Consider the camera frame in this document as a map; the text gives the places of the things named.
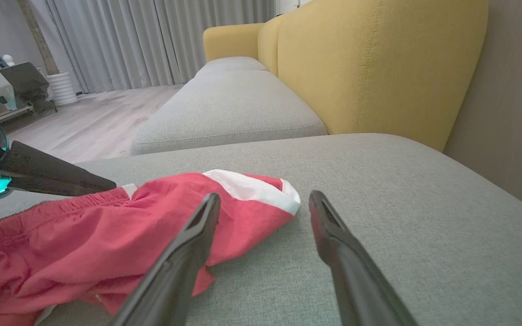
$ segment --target clothing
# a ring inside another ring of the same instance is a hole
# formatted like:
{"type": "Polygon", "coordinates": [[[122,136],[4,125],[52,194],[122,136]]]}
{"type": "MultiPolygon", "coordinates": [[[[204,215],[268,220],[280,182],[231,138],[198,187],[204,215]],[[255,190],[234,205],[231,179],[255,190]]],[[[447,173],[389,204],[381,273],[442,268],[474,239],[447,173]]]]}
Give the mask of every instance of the clothing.
{"type": "MultiPolygon", "coordinates": [[[[153,180],[132,198],[116,188],[34,206],[0,221],[0,324],[32,325],[74,299],[116,313],[210,192],[221,211],[206,266],[247,252],[300,202],[284,180],[213,170],[153,180]]],[[[202,268],[193,295],[213,281],[202,268]]]]}

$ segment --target sofa seat cushion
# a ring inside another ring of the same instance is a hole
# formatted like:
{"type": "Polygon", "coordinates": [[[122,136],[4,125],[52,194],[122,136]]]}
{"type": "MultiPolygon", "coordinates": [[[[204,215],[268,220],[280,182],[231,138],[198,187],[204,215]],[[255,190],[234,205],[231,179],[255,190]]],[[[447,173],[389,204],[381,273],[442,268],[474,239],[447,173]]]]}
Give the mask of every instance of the sofa seat cushion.
{"type": "MultiPolygon", "coordinates": [[[[331,272],[307,207],[324,192],[418,324],[522,325],[522,202],[446,155],[387,134],[340,134],[171,151],[80,164],[119,185],[226,169],[288,180],[296,219],[211,268],[188,326],[339,325],[331,272]]],[[[0,218],[58,196],[14,192],[0,218]]],[[[105,325],[71,303],[43,326],[105,325]]]]}
{"type": "Polygon", "coordinates": [[[271,72],[201,75],[139,130],[133,155],[327,134],[317,114],[271,72]]]}
{"type": "Polygon", "coordinates": [[[222,74],[239,70],[267,70],[261,62],[251,57],[228,57],[211,60],[195,75],[222,74]]]}

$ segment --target sofa armrest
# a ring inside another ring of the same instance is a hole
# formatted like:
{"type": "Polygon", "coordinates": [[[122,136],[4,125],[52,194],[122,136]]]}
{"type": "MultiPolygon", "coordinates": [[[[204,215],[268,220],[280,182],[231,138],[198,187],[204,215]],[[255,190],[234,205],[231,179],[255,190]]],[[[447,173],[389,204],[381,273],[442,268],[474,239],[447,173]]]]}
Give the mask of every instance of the sofa armrest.
{"type": "Polygon", "coordinates": [[[203,33],[207,62],[216,58],[257,59],[257,35],[265,23],[210,27],[203,33]]]}

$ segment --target wooden pole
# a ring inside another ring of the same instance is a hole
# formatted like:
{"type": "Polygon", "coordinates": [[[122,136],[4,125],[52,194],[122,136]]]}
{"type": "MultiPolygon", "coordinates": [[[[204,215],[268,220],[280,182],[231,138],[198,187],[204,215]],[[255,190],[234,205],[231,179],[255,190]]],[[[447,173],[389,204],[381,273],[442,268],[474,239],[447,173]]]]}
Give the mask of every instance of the wooden pole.
{"type": "Polygon", "coordinates": [[[25,21],[27,21],[27,25],[29,25],[31,34],[34,36],[39,53],[43,58],[45,70],[48,71],[48,76],[59,74],[60,71],[58,70],[58,66],[52,57],[52,52],[49,50],[48,43],[46,43],[41,29],[39,29],[38,21],[35,19],[34,12],[29,5],[29,0],[17,0],[17,3],[21,8],[21,12],[23,12],[23,16],[25,17],[25,21]]]}

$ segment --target yellow cushion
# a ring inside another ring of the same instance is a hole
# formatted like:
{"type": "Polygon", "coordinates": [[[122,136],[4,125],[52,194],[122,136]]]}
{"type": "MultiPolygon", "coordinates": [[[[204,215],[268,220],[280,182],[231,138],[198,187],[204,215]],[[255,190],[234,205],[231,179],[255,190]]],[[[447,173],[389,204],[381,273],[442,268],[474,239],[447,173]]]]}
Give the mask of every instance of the yellow cushion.
{"type": "Polygon", "coordinates": [[[313,0],[279,30],[279,78],[330,134],[397,134],[442,151],[488,0],[313,0]]]}
{"type": "Polygon", "coordinates": [[[277,76],[277,36],[279,35],[279,27],[284,17],[285,15],[282,14],[265,23],[259,30],[259,36],[257,37],[259,62],[275,76],[277,76]]]}
{"type": "Polygon", "coordinates": [[[259,24],[217,26],[203,33],[203,45],[207,62],[216,58],[257,58],[257,35],[263,27],[259,24]]]}

